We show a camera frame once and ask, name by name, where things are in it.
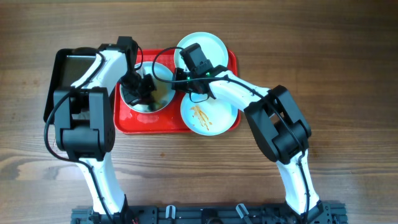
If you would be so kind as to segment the light blue plate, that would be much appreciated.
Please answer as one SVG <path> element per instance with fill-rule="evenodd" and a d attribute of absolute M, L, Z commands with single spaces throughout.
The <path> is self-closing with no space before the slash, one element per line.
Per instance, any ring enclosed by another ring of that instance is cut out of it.
<path fill-rule="evenodd" d="M 241 121 L 239 110 L 230 103 L 212 98 L 200 101 L 188 93 L 182 98 L 180 114 L 188 129 L 203 136 L 233 130 Z"/>
<path fill-rule="evenodd" d="M 208 32 L 194 32 L 185 36 L 177 46 L 186 48 L 195 43 L 200 45 L 206 58 L 214 67 L 217 65 L 228 66 L 228 51 L 220 38 Z"/>
<path fill-rule="evenodd" d="M 120 84 L 120 95 L 123 102 L 139 113 L 154 113 L 165 108 L 173 99 L 175 90 L 171 84 L 162 82 L 153 76 L 152 62 L 144 62 L 137 73 L 142 77 L 139 91 L 128 90 Z"/>

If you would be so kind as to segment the light blue plate top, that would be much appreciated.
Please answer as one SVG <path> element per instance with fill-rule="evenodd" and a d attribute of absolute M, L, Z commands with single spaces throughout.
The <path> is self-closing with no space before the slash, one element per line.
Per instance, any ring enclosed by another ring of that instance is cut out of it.
<path fill-rule="evenodd" d="M 228 66 L 228 51 L 220 38 L 208 32 L 194 32 L 185 36 L 177 46 L 186 48 L 195 43 L 200 45 L 206 58 L 214 67 L 217 65 Z"/>

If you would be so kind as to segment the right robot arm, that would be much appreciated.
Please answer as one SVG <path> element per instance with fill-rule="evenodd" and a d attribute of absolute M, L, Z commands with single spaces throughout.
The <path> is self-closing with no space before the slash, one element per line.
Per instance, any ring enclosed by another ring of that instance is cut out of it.
<path fill-rule="evenodd" d="M 260 151 L 277 164 L 285 201 L 302 223 L 310 223 L 320 198 L 308 168 L 308 139 L 312 131 L 286 87 L 263 88 L 213 65 L 198 43 L 176 47 L 186 69 L 178 68 L 172 87 L 227 102 L 242 111 Z"/>

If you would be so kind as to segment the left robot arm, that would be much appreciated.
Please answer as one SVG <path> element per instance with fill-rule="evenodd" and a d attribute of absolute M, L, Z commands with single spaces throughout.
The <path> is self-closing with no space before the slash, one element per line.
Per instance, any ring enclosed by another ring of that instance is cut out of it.
<path fill-rule="evenodd" d="M 132 37 L 98 48 L 61 49 L 55 56 L 44 113 L 44 143 L 51 155 L 75 163 L 88 184 L 93 206 L 73 211 L 72 223 L 135 223 L 114 171 L 115 125 L 111 94 L 117 85 L 129 105 L 153 105 L 155 85 L 137 72 L 142 49 Z"/>

